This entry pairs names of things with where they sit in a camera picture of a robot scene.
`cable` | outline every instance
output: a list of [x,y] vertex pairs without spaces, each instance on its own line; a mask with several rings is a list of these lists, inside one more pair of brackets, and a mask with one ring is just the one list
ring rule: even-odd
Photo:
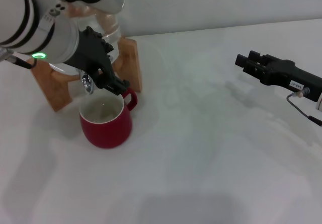
[[301,109],[299,109],[294,103],[292,103],[290,101],[290,97],[304,97],[305,95],[309,94],[310,93],[310,89],[305,87],[303,88],[303,90],[299,91],[299,92],[294,92],[292,93],[291,95],[288,95],[286,100],[289,104],[291,104],[297,111],[299,111],[303,116],[305,116],[308,120],[314,122],[316,125],[322,127],[322,121],[321,120],[318,120],[317,118],[315,117],[312,117],[312,116],[308,116],[306,115]]

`black stripe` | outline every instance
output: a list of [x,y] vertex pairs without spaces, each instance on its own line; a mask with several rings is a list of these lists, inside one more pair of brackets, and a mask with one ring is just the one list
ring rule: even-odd
[[8,47],[10,49],[16,49],[16,48],[19,48],[19,47],[23,46],[24,44],[26,44],[32,38],[32,36],[34,36],[34,34],[38,28],[39,21],[40,21],[40,15],[39,15],[37,1],[31,0],[31,2],[34,7],[34,14],[35,14],[34,15],[34,22],[32,23],[32,26],[31,26],[28,34],[26,35],[26,37],[22,41],[20,41],[18,44]]
[[18,37],[24,32],[28,20],[29,20],[29,14],[30,14],[30,5],[29,5],[29,0],[24,0],[25,1],[25,15],[24,15],[24,19],[22,20],[22,23],[19,27],[19,29],[17,30],[17,32],[8,40],[1,42],[0,45],[6,45],[6,44],[10,44],[12,42],[14,42],[16,39],[18,39]]
[[39,51],[43,50],[47,44],[50,42],[53,34],[54,34],[54,31],[55,31],[55,24],[53,24],[51,26],[51,29],[47,35],[47,38],[45,39],[45,41],[37,48],[35,49],[34,51],[30,51],[30,52],[27,52],[27,53],[23,53],[23,54],[28,54],[28,55],[32,55],[32,54],[35,54],[35,53],[38,53]]

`white wall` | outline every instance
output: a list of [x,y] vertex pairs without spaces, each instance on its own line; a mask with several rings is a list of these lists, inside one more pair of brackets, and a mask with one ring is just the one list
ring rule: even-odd
[[320,18],[322,0],[126,0],[125,35]]

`wooden stand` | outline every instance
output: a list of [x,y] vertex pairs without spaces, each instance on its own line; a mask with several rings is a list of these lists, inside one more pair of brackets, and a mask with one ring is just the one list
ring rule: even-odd
[[[113,70],[120,79],[128,80],[134,91],[141,92],[142,78],[136,41],[121,38],[118,46],[120,55],[113,63]],[[29,59],[28,63],[33,64],[34,59]],[[55,112],[72,102],[68,91],[68,82],[78,81],[79,75],[61,74],[53,70],[49,63],[41,60],[37,61],[37,65],[31,69],[31,72]]]

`green indicator light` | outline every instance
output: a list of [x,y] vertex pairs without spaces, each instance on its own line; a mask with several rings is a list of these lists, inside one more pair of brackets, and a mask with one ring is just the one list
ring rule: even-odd
[[46,58],[46,54],[44,53],[35,53],[32,55],[32,57],[34,57],[35,59],[43,59]]

